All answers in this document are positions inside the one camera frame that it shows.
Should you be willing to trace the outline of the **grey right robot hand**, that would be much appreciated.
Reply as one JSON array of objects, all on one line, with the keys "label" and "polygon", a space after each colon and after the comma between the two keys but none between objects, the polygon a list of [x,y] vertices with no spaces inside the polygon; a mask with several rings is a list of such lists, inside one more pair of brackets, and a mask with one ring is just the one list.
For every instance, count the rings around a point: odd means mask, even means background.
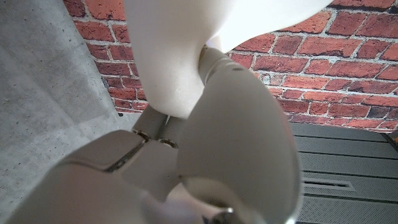
[{"label": "grey right robot hand", "polygon": [[278,102],[219,50],[199,73],[188,119],[147,107],[61,160],[9,223],[294,223],[300,162]]}]

